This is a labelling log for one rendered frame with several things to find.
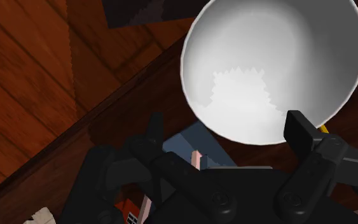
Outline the white bowl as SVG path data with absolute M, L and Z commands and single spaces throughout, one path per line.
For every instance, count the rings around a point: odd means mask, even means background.
M 181 54 L 189 107 L 231 141 L 284 141 L 286 114 L 316 127 L 358 85 L 358 7 L 354 0 L 210 0 Z

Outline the brown wooden table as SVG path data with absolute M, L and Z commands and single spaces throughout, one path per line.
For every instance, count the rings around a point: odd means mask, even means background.
M 195 116 L 179 83 L 182 46 L 183 39 L 177 40 L 1 183 L 0 224 L 22 224 L 42 207 L 59 215 L 88 149 L 95 144 L 121 146 L 127 136 L 146 128 L 152 112 L 164 114 L 165 137 L 192 124 Z M 327 127 L 358 147 L 358 87 Z

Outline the white crumpled object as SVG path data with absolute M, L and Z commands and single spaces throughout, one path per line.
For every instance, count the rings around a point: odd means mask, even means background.
M 57 224 L 57 223 L 50 210 L 47 207 L 43 207 L 39 211 L 35 212 L 23 224 Z

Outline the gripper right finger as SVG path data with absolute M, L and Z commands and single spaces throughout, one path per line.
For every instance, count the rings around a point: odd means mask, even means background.
M 300 112 L 289 110 L 284 138 L 300 157 L 298 168 L 275 198 L 276 213 L 287 223 L 304 223 L 337 183 L 358 194 L 358 149 L 340 136 L 317 130 Z

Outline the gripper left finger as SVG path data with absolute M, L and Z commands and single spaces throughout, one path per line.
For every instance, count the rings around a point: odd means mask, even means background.
M 237 202 L 176 153 L 163 150 L 163 115 L 153 113 L 146 132 L 122 149 L 90 148 L 59 218 L 59 224 L 125 224 L 115 200 L 136 183 L 156 206 L 144 224 L 228 224 Z

